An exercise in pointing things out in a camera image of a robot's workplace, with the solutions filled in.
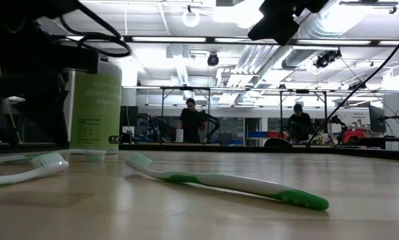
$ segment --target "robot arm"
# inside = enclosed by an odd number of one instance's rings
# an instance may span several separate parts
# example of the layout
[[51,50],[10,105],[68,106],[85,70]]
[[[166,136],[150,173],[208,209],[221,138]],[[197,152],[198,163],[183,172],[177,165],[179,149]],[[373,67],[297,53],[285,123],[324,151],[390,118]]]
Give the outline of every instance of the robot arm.
[[149,125],[152,128],[154,136],[160,142],[166,142],[167,140],[165,139],[165,137],[167,137],[167,135],[170,135],[170,137],[173,138],[173,135],[176,131],[175,127],[169,125],[168,123],[165,123],[164,121],[161,121],[156,117],[151,117],[149,119]]
[[205,110],[200,112],[200,116],[201,120],[214,123],[214,128],[208,134],[206,134],[206,142],[211,143],[211,136],[220,129],[220,120],[218,120],[218,118],[216,117],[209,115],[205,112]]
[[339,137],[337,137],[337,140],[340,144],[343,144],[343,135],[347,131],[347,125],[343,123],[337,115],[333,116],[330,120],[330,123],[333,124],[340,124],[341,125],[341,134]]

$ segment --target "chair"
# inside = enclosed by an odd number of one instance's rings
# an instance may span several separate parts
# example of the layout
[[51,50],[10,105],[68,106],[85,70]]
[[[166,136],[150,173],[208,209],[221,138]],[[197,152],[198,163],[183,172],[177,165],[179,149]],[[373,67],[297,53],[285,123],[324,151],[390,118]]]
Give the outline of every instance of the chair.
[[232,144],[232,133],[219,133],[218,141],[222,146],[229,146]]

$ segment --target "container label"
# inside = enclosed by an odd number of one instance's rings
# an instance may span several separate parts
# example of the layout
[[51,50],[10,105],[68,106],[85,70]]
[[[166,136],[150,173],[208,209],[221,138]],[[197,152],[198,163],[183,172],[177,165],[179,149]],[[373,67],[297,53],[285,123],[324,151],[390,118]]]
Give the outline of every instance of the container label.
[[71,148],[117,148],[110,136],[119,135],[121,80],[112,75],[77,73],[73,96]]

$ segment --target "green toothbrush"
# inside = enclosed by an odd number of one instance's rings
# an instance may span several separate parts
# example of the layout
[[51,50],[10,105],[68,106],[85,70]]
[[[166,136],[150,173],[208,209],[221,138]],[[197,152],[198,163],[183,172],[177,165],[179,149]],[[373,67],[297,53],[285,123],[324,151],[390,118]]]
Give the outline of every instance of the green toothbrush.
[[125,160],[125,164],[129,167],[163,181],[196,183],[208,187],[240,191],[315,210],[329,208],[329,202],[324,198],[278,183],[223,174],[154,171],[147,168],[151,163],[152,160],[140,153],[133,153],[129,159]]

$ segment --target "dark shirt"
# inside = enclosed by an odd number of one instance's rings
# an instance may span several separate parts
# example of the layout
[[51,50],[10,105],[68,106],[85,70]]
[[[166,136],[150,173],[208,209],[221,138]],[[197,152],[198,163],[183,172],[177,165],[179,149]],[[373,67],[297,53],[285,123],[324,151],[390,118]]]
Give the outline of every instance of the dark shirt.
[[300,141],[307,140],[312,131],[312,120],[307,113],[301,113],[299,117],[293,114],[288,120],[288,132],[290,138],[299,138]]
[[185,142],[194,143],[199,142],[199,130],[201,120],[198,111],[189,111],[183,109],[181,111],[180,120],[183,122],[183,138]]

